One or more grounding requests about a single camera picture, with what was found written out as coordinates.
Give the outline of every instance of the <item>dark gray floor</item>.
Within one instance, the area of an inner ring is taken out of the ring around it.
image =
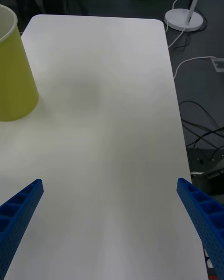
[[[155,18],[163,20],[166,11],[172,8],[174,0],[83,0],[87,6],[89,15]],[[4,0],[4,4],[15,9],[14,0]],[[179,0],[175,7],[186,8],[187,0]],[[198,8],[208,20],[207,29],[191,35],[191,43],[184,52],[170,49],[170,58],[175,71],[177,65],[186,59],[198,56],[224,57],[224,3],[223,0],[199,0]],[[80,14],[78,5],[73,1],[72,14]],[[169,29],[167,41],[171,43],[179,32]],[[176,45],[185,42],[182,35]],[[224,126],[224,73],[216,73],[211,60],[196,60],[185,63],[178,71],[175,79],[176,92],[179,103],[183,100],[194,100],[200,103],[216,120],[220,126]],[[186,120],[202,124],[215,129],[205,113],[196,105],[183,104],[181,106],[182,117]],[[197,134],[204,131],[192,126],[190,129]],[[195,135],[184,129],[186,144],[196,139]],[[224,139],[215,135],[208,137],[217,147],[224,145]],[[208,144],[200,141],[199,148],[211,148]]]

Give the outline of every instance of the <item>white lamp base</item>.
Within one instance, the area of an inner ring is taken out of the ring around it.
[[[188,14],[188,9],[171,9],[165,14],[164,21],[166,24],[168,22],[169,27],[178,31],[183,31],[184,28],[186,28],[185,31],[187,32],[196,31],[200,29],[203,24],[203,17],[198,13],[193,12],[189,24],[186,25]]]

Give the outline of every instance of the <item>black cable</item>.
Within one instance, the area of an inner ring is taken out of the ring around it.
[[[191,126],[195,126],[195,127],[199,128],[199,129],[201,129],[201,130],[207,131],[207,132],[212,131],[211,129],[209,129],[209,128],[205,127],[205,126],[198,125],[197,123],[190,122],[190,121],[185,120],[185,119],[183,119],[183,118],[181,118],[181,121],[183,121],[183,122],[185,122],[185,123],[187,123],[187,124],[189,124],[189,125],[191,125]],[[216,135],[216,136],[219,136],[219,137],[221,137],[221,138],[224,138],[224,136],[221,135],[221,134],[215,133],[215,135]]]
[[[220,128],[220,126],[218,125],[218,123],[214,120],[214,118],[208,113],[208,111],[205,110],[205,108],[203,108],[199,103],[197,102],[194,102],[194,101],[191,101],[191,100],[185,100],[185,101],[182,101],[180,104],[179,104],[179,108],[182,104],[184,103],[193,103],[197,106],[199,106],[207,115],[208,117],[210,118],[210,120],[215,124],[216,127]]]
[[[195,132],[193,132],[191,129],[189,129],[187,126],[185,126],[184,124],[182,124],[183,127],[185,127],[186,130],[188,130],[189,132],[191,132],[192,134],[194,134],[195,136],[197,136],[198,138],[200,138],[201,136],[199,136],[198,134],[196,134]],[[214,144],[212,144],[211,142],[207,141],[206,139],[202,139],[203,141],[205,141],[206,143],[210,144],[212,147],[217,148],[217,146],[215,146]]]
[[[212,158],[214,157],[214,155],[216,154],[216,152],[217,152],[218,150],[220,150],[222,147],[224,147],[224,145],[218,147],[218,148],[214,151],[214,153],[211,155],[211,157],[210,157],[209,160],[212,160]]]
[[[207,133],[205,133],[204,135],[202,135],[200,138],[198,138],[197,140],[195,140],[194,142],[192,142],[192,143],[190,143],[190,144],[188,144],[188,145],[186,145],[186,146],[189,146],[189,145],[194,144],[194,147],[193,147],[193,148],[195,148],[195,146],[196,146],[196,144],[198,143],[198,141],[200,141],[203,137],[208,136],[208,135],[210,135],[210,134],[214,134],[214,133],[216,133],[216,132],[223,131],[223,130],[224,130],[224,127],[221,127],[221,128],[219,128],[219,129],[217,129],[217,130],[207,132]]]

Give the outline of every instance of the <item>power outlet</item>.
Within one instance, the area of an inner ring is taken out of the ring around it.
[[[217,73],[224,73],[224,58],[211,58]]]

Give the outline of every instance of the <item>white table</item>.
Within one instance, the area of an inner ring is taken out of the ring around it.
[[[163,23],[39,15],[22,40],[40,101],[0,123],[0,201],[45,192],[5,279],[207,279]]]

